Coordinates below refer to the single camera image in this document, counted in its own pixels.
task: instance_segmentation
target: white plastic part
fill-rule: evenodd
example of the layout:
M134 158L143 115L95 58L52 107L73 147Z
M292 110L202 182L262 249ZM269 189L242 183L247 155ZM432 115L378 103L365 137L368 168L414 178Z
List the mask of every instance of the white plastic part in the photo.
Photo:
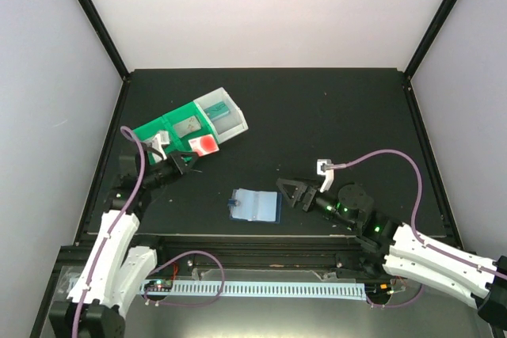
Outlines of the white plastic part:
M162 148L162 136L160 135L160 132L158 134L156 134L153 139L151 140L151 146L157 150L158 152L160 152L162 154L162 156L164 157L163 159L158 156L157 154L152 154L153 156L153 159L155 162L159 162L159 161L162 161L162 160L166 160L167 159L167 156L166 156L166 152L164 152L164 149Z
M332 170L332 169L331 170L323 170L322 169L323 165L331 165L331 164L332 164L332 162L328 158L319 158L317 160L317 174L319 176L326 176L326 179L324 180L324 182L322 183L322 186L320 187L321 193L330 190L331 185L333 184L334 170Z
M468 306L477 309L475 300L471 297L470 289L455 280L449 279L447 276L441 275L440 273L436 273L412 260L402 259L401 257L387 255L385 256L385 261L386 263L383 265L383 269L389 275L402 276L425 284L431 288L449 294Z
M170 291L153 291L148 292L148 294L209 297L214 296L218 292L220 285L220 281L175 280ZM223 293L220 297L342 298L366 301L364 284L360 283L289 283L226 280Z
M447 253L458 256L462 259L469 260L473 263L480 264L485 268L497 270L493 266L493 260L465 253L458 249L454 249L444 243L440 243L420 234L425 244L434 245L438 249L442 249ZM433 271L453 279L457 283L463 284L476 296L485 298L489 291L486 289L486 283L492 283L494 275L484 271L479 271L477 268L472 268L466 264L453 260L450 257L444 256L441 253L433 251L427 247L423 247L412 233L409 225L400 226L395 235L393 236L395 244L389 248L389 253L407 260L424 265Z
M160 143L163 146L168 146L169 144L171 144L169 132L167 132L166 130L161 130L161 131L157 132L157 135L160 137Z
M85 304L90 304L94 299L99 300L101 304L111 304L112 287L115 284L116 275L120 270L121 261L127 252L128 245L130 245L130 240L139 227L139 220L134 214L123 215L109 236L107 230L119 213L120 211L118 210L110 210L102 215L101 228L90 257L86 262L82 274L79 276L78 282L68 295L68 298L72 298L72 302L79 302L83 289L88 289L84 301ZM86 277L90 272L93 260L97 256L97 251L103 243L104 238L106 238L106 242L98 258L97 266L93 271L93 277L88 287L86 285Z
M127 258L113 284L111 302L108 307L118 305L120 316L125 317L132 300L139 293L139 284L157 265L157 253L149 247L134 247L128 250Z
M204 110L219 102L225 103L230 112L228 115L212 122L206 116ZM212 126L219 144L248 130L248 125L246 124L245 116L243 116L241 109L235 104L223 87L195 99L194 103L210 123L210 126Z

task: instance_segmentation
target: green plastic container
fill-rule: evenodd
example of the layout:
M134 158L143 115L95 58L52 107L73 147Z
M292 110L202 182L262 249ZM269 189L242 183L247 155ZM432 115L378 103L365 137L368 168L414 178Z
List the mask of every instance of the green plastic container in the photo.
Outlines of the green plastic container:
M187 120L192 116L195 116L197 120L199 120L200 129L191 132L181 138L178 137L176 131L173 128L173 125ZM169 133L170 144L164 148L164 152L166 152L166 154L173 150L192 152L189 144L190 139L211 134L216 140L215 132L210 123L211 122L202 113L200 108L194 102L190 102L171 112L167 112L159 118L152 120L150 123L146 123L143 126L136 128L134 132L137 134L141 141L145 141L154 137L159 131L167 131ZM150 163L153 164L154 159L152 157L152 154L149 154L149 158Z

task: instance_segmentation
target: white bracket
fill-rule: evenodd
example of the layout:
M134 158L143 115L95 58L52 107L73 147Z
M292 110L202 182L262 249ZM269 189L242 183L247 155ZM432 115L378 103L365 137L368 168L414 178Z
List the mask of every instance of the white bracket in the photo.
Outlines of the white bracket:
M153 159L154 159L155 162L160 162L162 160L166 160L167 159L166 152L164 152L164 148L162 147L162 135L160 134L160 132L158 134L156 134L153 137L153 139L151 140L151 146L155 150L157 150L158 152L160 152L160 154L162 155L162 158L161 158L157 154L152 154Z
M324 165L331 165L332 162L329 158L319 158L317 160L317 174L319 176L326 176L324 183L320 187L320 192L323 193L327 190L330 190L331 185L334 181L334 170L323 170Z
M155 269L157 252L139 246L128 250L127 258L116 276L112 298L108 307L118 305L120 316L125 317L132 300L139 292L141 282Z
M130 241L139 227L139 220L135 214L123 215L111 234L108 234L109 227L119 213L118 210L110 210L102 215L101 228L90 257L86 262L85 269L68 295L72 302L78 303L83 290L87 289L85 304L91 304L94 299L97 299L101 304L111 305L112 289L116 282L116 275L120 270L120 264L125 257ZM86 277L90 273L93 261L102 245L101 255L93 271L90 286L87 286Z
M444 250L446 253L451 253L462 259L469 260L484 268L489 268L494 271L497 270L496 267L493 266L494 261L492 259L465 253L464 251L440 243L431 237L426 237L423 234L419 235L425 241L425 245L434 245L438 249ZM453 260L450 257L446 257L441 253L423 246L415 238L409 225L400 226L396 230L393 240L395 244L389 248L389 253L391 255L419 263L432 271L454 280L456 283L463 284L471 293L480 298L485 298L488 295L489 291L486 288L486 283L492 283L494 275L479 271L477 268L460 263L457 260Z
M401 276L425 284L459 299L471 308L477 309L475 300L471 297L470 289L466 288L463 284L457 283L455 280L449 279L447 276L441 275L412 260L402 259L393 255L385 256L385 260L383 269L389 275Z

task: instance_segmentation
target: cable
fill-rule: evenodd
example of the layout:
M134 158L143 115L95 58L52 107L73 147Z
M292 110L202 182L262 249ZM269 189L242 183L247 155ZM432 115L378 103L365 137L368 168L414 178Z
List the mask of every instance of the cable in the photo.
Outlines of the cable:
M410 300L402 302L401 304L396 305L388 305L388 304L375 304L368 296L366 296L366 302L372 306L372 308L382 308L382 309L399 309L404 308L405 306L414 304L419 298L421 298L422 294L425 293L425 286L421 284L418 293L413 296Z
M165 267L170 266L172 263L176 263L182 257L188 256L188 255L204 255L204 256L209 257L213 261L215 261L216 265L219 266L220 275L222 277L222 282L220 284L219 291L211 299L209 299L209 300L207 300L205 302L200 302L198 304L188 304L188 303L162 302L162 301L153 301L153 300L150 300L150 299L148 299L148 291L149 291L149 289L146 289L144 291L143 297L144 297L144 299L146 300L147 303L151 302L151 303L154 303L155 305L184 306L184 307L188 307L188 308L198 308L198 307L201 307L201 306L208 306L208 305L212 304L213 302L215 302L216 300L218 300L220 298L220 295L223 292L223 288L225 287L225 271L223 270L222 263L220 263L220 261L216 257L214 257L211 253L207 253L205 251L193 250L193 251L187 251L186 253L182 253L182 254L180 254L178 256L175 256L173 259L169 260L168 262L162 264L160 267L154 269L153 271L150 272L149 275L153 275L153 274L157 273L158 271L161 271Z
M411 225L412 232L414 233L414 236L417 239L417 241L419 241L419 243L421 243L425 247L428 247L429 249L432 249L433 251L435 251L437 253L440 253L441 255L444 255L444 256L449 257L453 260L459 261L462 264L466 264L470 267L473 267L473 268L477 269L478 271L484 271L484 272L490 273L491 275L498 276L501 279L507 280L507 275L504 275L503 273L500 273L500 272L495 271L493 269L485 268L485 267L481 266L480 264L473 263L469 260L466 260L466 259L463 259L459 256L453 255L452 253L447 253L443 249L439 249L438 247L436 247L434 245L431 245L431 244L427 245L425 243L425 241L421 238L421 236L419 235L419 233L416 230L416 217L417 217L417 211L419 209L419 204L421 203L421 197L422 197L422 177L421 177L421 171L417 167L417 164L408 154L405 154L400 150L375 150L373 152L370 152L369 154L365 154L364 156L362 156L354 161L347 162L345 164L327 165L326 169L349 168L351 166L359 164L360 162L362 162L364 160L368 160L369 158L372 158L373 156L376 156L379 154L396 154L398 156L401 156L402 158L405 158L412 165L412 168L414 168L414 172L417 177L417 197L415 199L414 209L412 210L412 215L410 217L410 225Z
M406 287L406 281L404 279L402 279L400 276L396 276L397 279L399 279L402 284Z
M139 138L135 135L135 132L131 130L128 127L122 126L120 127L121 134L131 142L134 142L137 145L137 149L139 150L139 156L141 159L140 162L140 168L139 168L139 176L137 177L137 181L135 182L134 189L132 189L131 195L127 198L127 201L125 202L125 205L121 208L120 213L118 213L117 217L112 221L111 226L108 228L107 234L110 236L118 222L120 221L120 218L125 214L126 210L134 200L137 192L139 191L139 188L141 188L141 184L143 183L143 176L144 176L144 169L145 169L145 161L144 161L144 154L143 154L143 146L139 140ZM88 276L86 277L86 285L88 289L83 289L81 298L79 299L78 306L76 307L76 312L74 314L74 320L72 321L72 338L78 338L78 330L79 330L79 319L81 317L81 311L83 303L85 302L86 298L86 292L88 292L90 288L90 283L92 281L93 273L95 271L95 267L97 266L99 257L102 254L102 251L104 250L105 243L107 242L108 238L104 237L102 239L101 244L98 247L97 253L95 254L95 257L92 261L92 264L90 265L90 270L88 271Z
M178 267L177 263L173 263L173 277L171 278L171 281L174 281L176 279L177 272L180 268Z

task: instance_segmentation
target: black base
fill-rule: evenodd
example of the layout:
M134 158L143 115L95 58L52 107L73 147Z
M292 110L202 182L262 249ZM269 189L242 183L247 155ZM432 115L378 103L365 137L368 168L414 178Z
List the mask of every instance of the black base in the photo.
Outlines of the black base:
M49 310L49 321L55 338L69 338L77 304L53 302ZM83 306L79 323L79 338L121 338L125 334L125 319L116 309L97 303Z
M497 270L507 275L507 256L497 262ZM495 276L486 298L477 300L478 315L492 326L507 330L507 280Z

